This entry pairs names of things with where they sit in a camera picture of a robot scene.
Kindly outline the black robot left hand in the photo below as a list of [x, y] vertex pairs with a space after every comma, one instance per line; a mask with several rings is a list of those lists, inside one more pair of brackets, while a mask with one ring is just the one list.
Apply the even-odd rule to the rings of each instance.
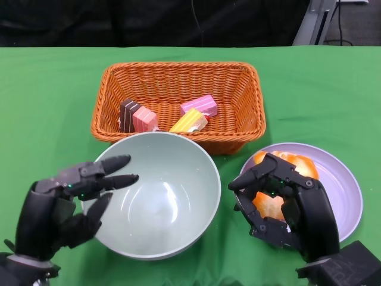
[[48, 261], [62, 247], [75, 248], [91, 240], [113, 191], [139, 180], [134, 174], [114, 175], [130, 160], [130, 155], [120, 155], [79, 163], [34, 182], [18, 220], [15, 254]]

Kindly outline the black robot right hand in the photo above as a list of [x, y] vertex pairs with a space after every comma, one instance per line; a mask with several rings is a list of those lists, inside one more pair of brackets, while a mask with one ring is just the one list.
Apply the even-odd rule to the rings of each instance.
[[[239, 210], [250, 224], [250, 235], [275, 247], [298, 250], [307, 263], [340, 251], [333, 209], [322, 183], [296, 171], [296, 166], [267, 153], [229, 183]], [[258, 193], [282, 197], [284, 221], [262, 217], [253, 203]]]

